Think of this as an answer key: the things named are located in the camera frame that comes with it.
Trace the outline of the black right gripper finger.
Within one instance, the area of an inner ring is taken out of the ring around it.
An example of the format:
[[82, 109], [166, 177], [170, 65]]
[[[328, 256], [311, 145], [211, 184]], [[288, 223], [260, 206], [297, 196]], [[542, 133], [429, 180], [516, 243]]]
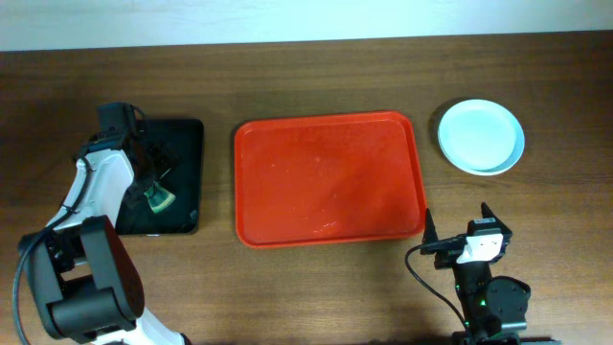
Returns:
[[481, 215], [483, 219], [494, 219], [495, 223], [501, 229], [502, 233], [509, 232], [509, 227], [493, 213], [493, 211], [488, 207], [488, 205], [485, 202], [482, 202], [480, 207], [481, 207]]
[[430, 209], [427, 208], [425, 212], [425, 225], [421, 244], [423, 245], [424, 249], [434, 249], [438, 242], [439, 238], [436, 231], [436, 226]]

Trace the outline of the green yellow scrub sponge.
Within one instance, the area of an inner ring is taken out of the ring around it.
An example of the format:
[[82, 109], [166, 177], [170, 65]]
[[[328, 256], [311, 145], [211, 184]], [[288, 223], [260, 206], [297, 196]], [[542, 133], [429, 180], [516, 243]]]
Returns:
[[154, 214], [159, 214], [166, 210], [176, 199], [175, 194], [164, 188], [157, 181], [154, 181], [145, 191], [145, 197], [149, 208]]

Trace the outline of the light blue plate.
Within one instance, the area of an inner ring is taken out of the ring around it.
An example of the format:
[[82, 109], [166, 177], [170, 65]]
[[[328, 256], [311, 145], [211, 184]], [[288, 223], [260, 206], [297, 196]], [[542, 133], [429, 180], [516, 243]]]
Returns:
[[526, 145], [517, 118], [501, 104], [480, 99], [451, 105], [441, 117], [437, 139], [453, 166], [481, 176], [510, 170]]

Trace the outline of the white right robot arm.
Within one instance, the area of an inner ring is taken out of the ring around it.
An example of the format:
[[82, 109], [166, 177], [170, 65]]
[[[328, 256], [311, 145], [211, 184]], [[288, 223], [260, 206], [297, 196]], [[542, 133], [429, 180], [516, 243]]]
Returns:
[[467, 224], [465, 233], [441, 239], [427, 212], [420, 253], [433, 255], [437, 270], [453, 271], [465, 327], [452, 335], [454, 343], [519, 344], [518, 333], [527, 328], [531, 288], [512, 277], [492, 275], [490, 266], [505, 256], [512, 231], [486, 203], [481, 215]]

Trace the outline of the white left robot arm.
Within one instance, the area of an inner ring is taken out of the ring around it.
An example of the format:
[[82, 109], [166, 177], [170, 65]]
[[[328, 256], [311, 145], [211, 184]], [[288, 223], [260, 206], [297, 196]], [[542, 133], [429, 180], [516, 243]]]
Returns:
[[57, 214], [18, 244], [12, 291], [25, 277], [44, 330], [78, 344], [186, 344], [145, 306], [138, 271], [115, 226], [124, 199], [173, 201], [159, 180], [179, 158], [167, 145], [119, 134], [94, 137], [75, 156], [77, 175]]

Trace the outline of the black plastic tray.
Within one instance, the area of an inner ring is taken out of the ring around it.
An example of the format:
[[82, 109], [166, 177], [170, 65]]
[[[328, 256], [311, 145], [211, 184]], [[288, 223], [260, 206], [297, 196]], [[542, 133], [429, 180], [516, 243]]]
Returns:
[[181, 155], [179, 165], [159, 183], [175, 194], [175, 201], [154, 214], [145, 191], [152, 185], [137, 184], [126, 190], [116, 220], [123, 236], [188, 235], [196, 231], [199, 218], [204, 126], [196, 119], [152, 120], [140, 131], [143, 139], [169, 142]]

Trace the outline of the red plastic tray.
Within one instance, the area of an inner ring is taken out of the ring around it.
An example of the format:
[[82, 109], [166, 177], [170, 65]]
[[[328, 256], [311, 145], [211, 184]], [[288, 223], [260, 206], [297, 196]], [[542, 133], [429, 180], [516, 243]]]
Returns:
[[397, 111], [253, 120], [234, 135], [236, 234], [252, 248], [404, 239], [427, 201]]

